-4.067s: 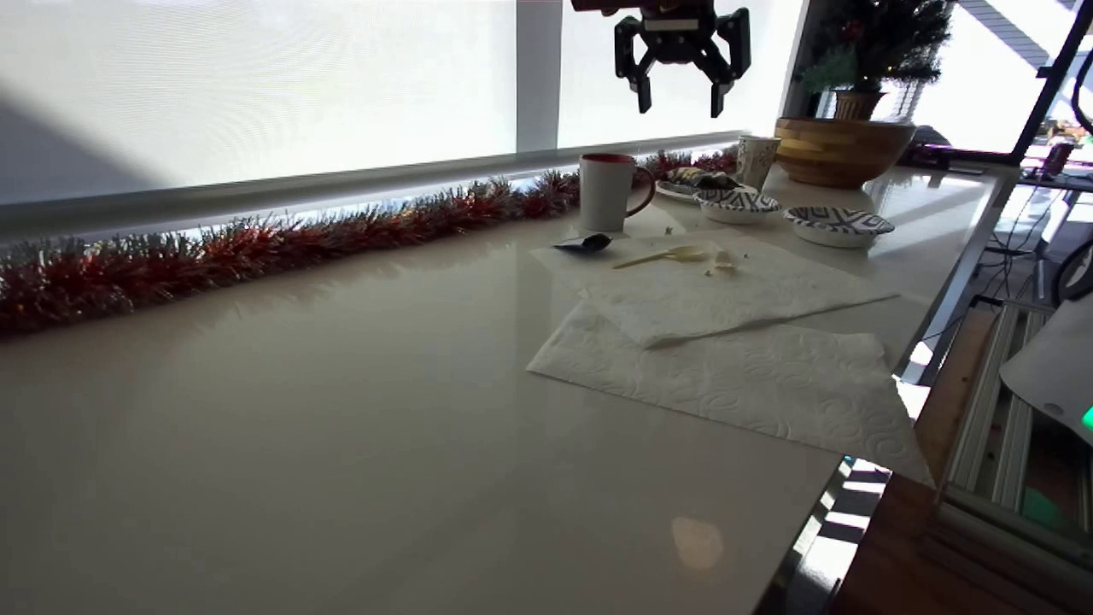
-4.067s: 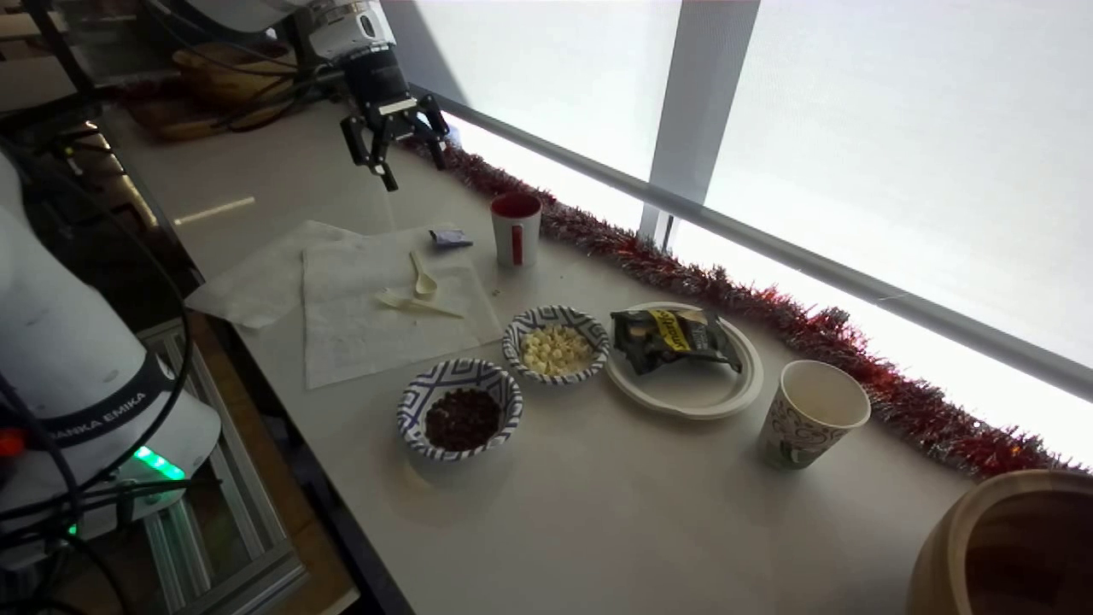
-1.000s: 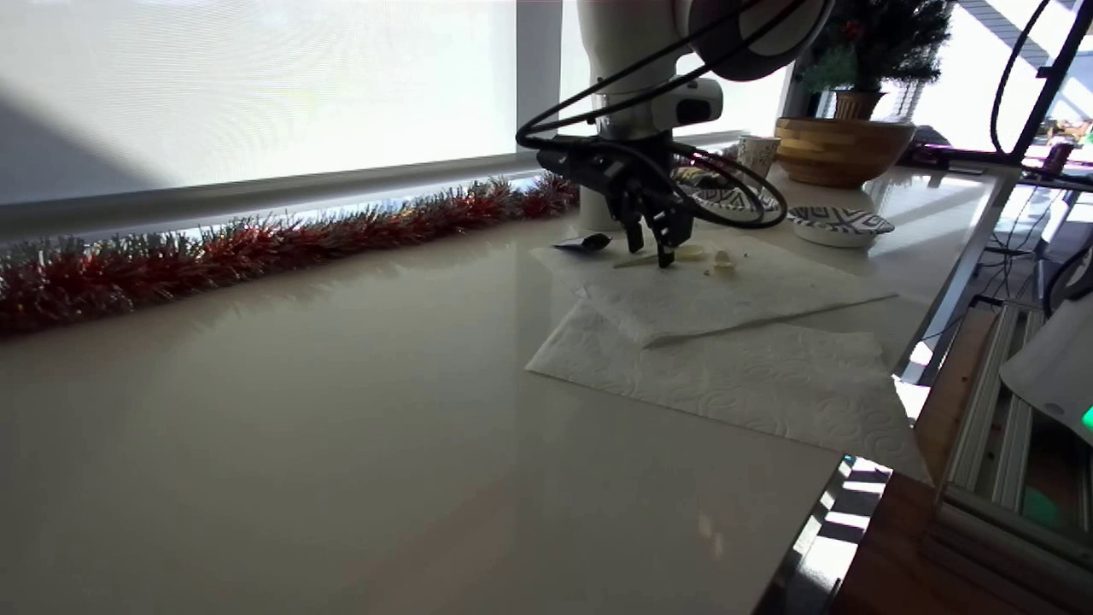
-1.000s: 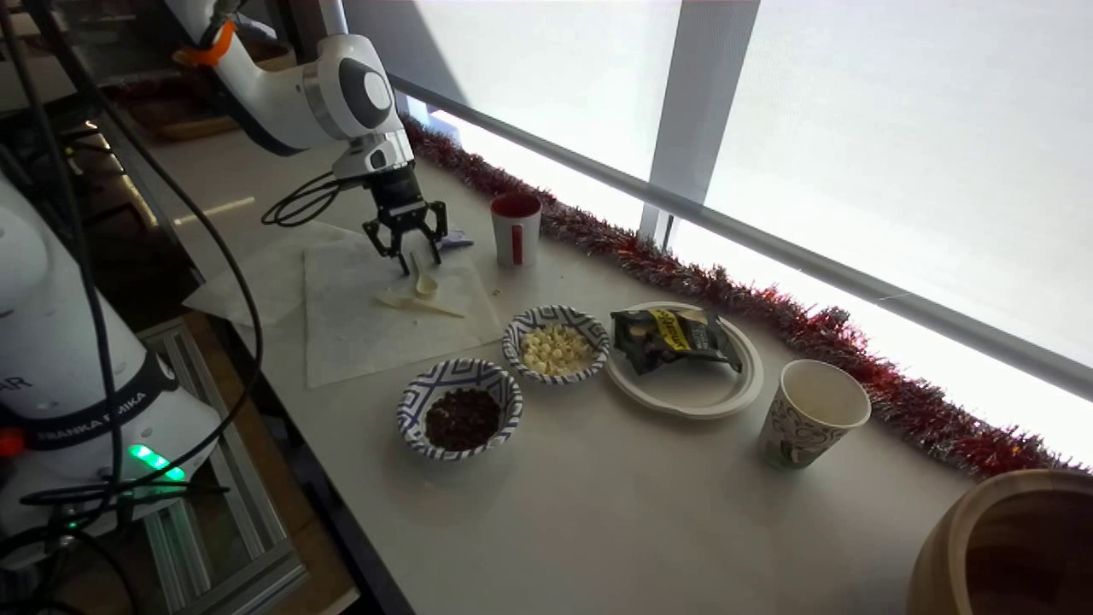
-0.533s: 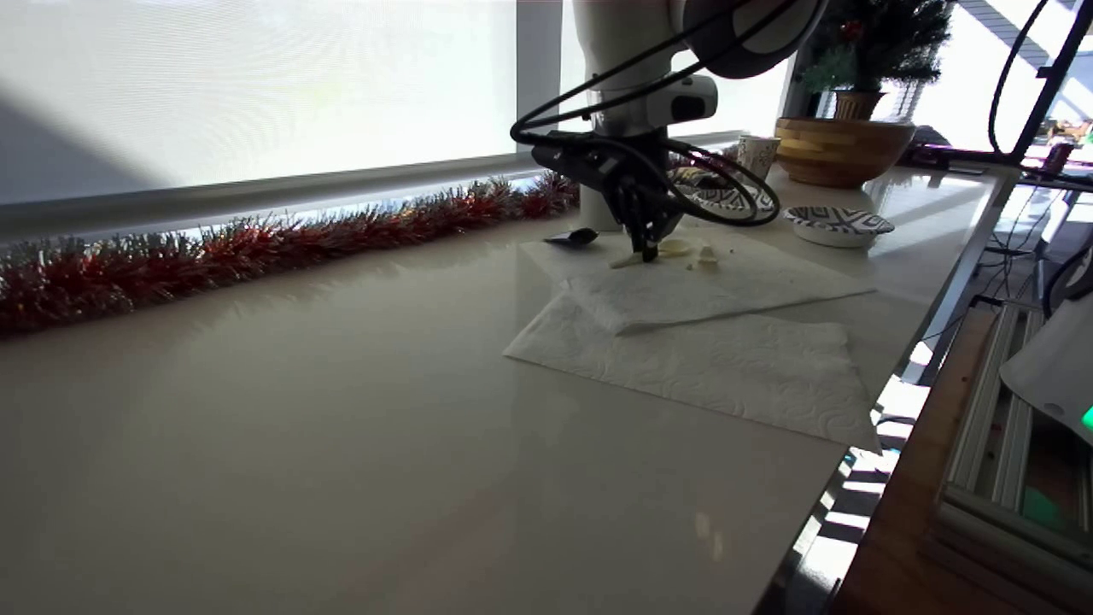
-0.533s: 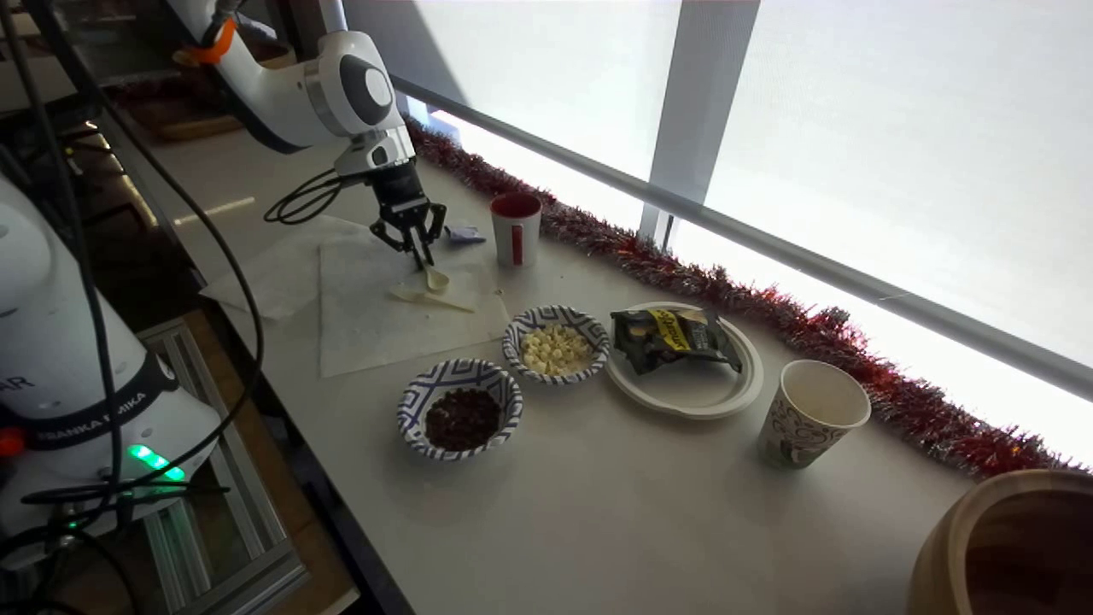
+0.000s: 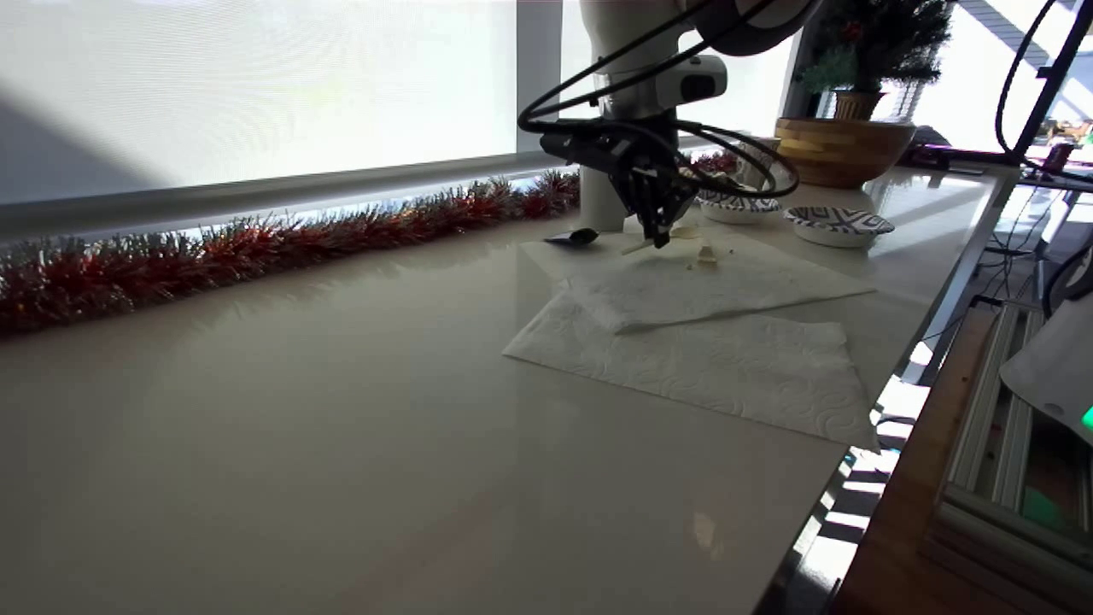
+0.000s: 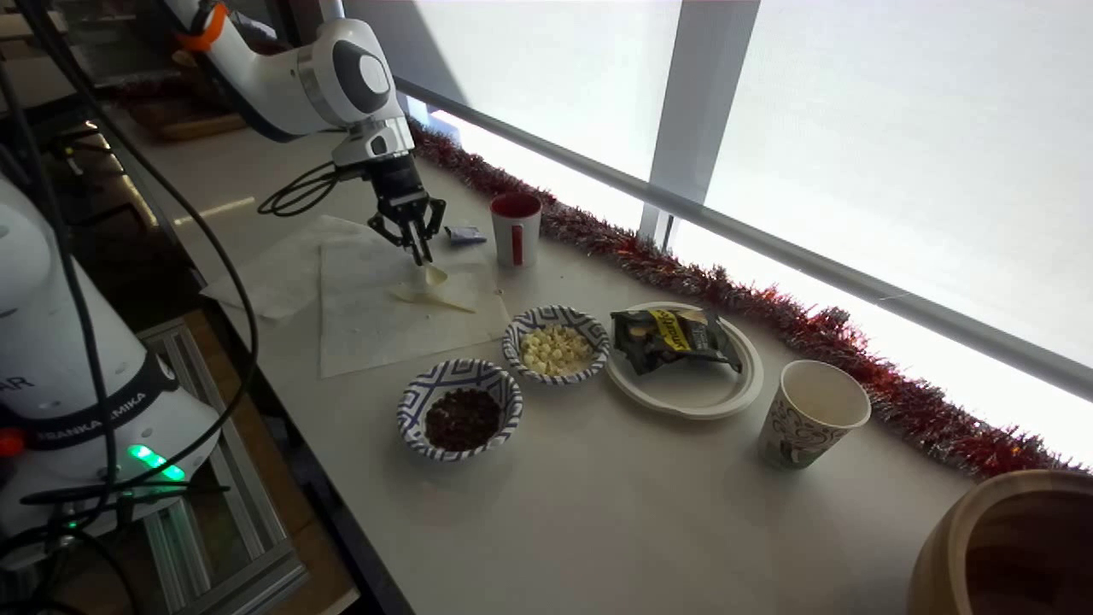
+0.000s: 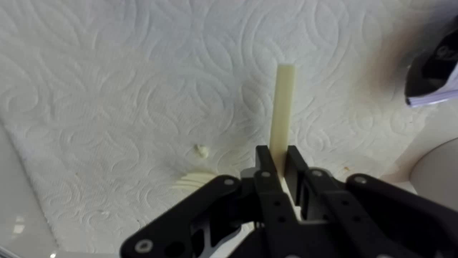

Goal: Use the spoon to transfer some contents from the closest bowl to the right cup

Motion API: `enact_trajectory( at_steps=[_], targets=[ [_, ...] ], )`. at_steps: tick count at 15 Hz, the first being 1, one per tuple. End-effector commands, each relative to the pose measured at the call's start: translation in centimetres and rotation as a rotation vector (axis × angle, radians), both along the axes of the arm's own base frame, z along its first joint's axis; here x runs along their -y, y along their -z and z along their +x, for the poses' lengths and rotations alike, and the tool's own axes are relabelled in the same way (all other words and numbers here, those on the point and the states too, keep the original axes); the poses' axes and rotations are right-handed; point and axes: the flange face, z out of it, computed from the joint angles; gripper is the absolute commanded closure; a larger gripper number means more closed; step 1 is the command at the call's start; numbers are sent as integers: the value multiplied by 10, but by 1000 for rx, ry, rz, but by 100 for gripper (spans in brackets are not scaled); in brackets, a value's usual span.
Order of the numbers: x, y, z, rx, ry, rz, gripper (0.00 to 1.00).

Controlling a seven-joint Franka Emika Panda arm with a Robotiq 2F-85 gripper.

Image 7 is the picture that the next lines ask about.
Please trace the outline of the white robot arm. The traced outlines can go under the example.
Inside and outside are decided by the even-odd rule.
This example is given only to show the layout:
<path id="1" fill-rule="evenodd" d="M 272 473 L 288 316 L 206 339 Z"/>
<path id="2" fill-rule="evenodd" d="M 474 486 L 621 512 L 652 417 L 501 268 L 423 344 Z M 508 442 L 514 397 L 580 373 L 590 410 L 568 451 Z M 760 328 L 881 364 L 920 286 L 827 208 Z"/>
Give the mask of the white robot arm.
<path id="1" fill-rule="evenodd" d="M 550 156 L 580 168 L 585 249 L 626 220 L 662 249 L 699 195 L 769 203 L 801 173 L 769 145 L 681 118 L 728 88 L 724 56 L 763 56 L 796 35 L 821 0 L 580 0 L 595 63 L 519 109 Z"/>

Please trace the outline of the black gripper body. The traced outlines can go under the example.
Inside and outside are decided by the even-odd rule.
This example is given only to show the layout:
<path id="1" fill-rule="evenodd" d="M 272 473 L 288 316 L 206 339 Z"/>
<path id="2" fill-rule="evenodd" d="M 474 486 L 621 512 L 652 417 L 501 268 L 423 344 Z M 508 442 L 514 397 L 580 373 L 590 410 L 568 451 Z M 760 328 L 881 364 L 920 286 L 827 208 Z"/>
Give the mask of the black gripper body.
<path id="1" fill-rule="evenodd" d="M 626 205 L 634 211 L 639 203 L 658 198 L 658 211 L 673 198 L 694 198 L 698 189 L 685 173 L 686 156 L 675 145 L 675 116 L 658 111 L 652 118 L 550 118 L 537 125 L 539 147 L 579 171 L 604 171 Z"/>

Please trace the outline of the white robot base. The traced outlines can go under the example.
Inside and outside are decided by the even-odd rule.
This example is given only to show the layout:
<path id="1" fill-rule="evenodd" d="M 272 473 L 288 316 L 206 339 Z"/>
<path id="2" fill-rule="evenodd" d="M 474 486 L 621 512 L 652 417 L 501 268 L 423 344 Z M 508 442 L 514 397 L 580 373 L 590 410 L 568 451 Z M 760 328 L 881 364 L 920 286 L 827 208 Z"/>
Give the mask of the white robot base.
<path id="1" fill-rule="evenodd" d="M 1003 364 L 1000 381 L 1093 444 L 1093 296 L 1063 299 Z"/>

